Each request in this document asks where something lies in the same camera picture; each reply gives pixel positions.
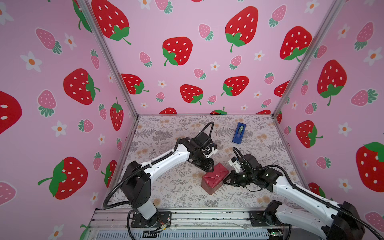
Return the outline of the maroon wrapping paper sheet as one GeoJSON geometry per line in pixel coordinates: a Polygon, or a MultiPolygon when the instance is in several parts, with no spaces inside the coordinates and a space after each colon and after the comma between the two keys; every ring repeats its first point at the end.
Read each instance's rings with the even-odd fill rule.
{"type": "Polygon", "coordinates": [[[202,177],[201,187],[209,195],[213,195],[222,185],[223,180],[229,175],[230,171],[221,163],[214,166],[214,171],[206,173],[202,177]]]}

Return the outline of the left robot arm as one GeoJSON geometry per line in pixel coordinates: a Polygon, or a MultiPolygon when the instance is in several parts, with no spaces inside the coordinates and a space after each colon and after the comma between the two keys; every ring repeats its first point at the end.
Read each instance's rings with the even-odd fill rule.
{"type": "Polygon", "coordinates": [[[204,132],[194,138],[179,138],[166,153],[148,162],[129,163],[124,178],[129,178],[120,187],[132,209],[145,220],[158,217],[158,209],[150,201],[152,183],[157,178],[176,167],[189,162],[206,173],[214,170],[212,155],[217,153],[217,144],[204,132]]]}

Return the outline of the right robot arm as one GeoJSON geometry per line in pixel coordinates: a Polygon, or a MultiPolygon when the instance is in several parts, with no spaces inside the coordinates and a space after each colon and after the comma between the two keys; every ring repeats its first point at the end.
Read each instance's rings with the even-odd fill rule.
{"type": "Polygon", "coordinates": [[[360,222],[356,208],[344,202],[321,197],[296,185],[287,171],[277,165],[263,167],[252,155],[239,155],[229,160],[233,167],[223,183],[233,187],[247,187],[255,184],[260,190],[267,190],[282,196],[300,207],[294,210],[279,201],[271,201],[258,221],[269,226],[277,224],[296,226],[311,232],[324,240],[361,240],[366,227],[360,222]]]}

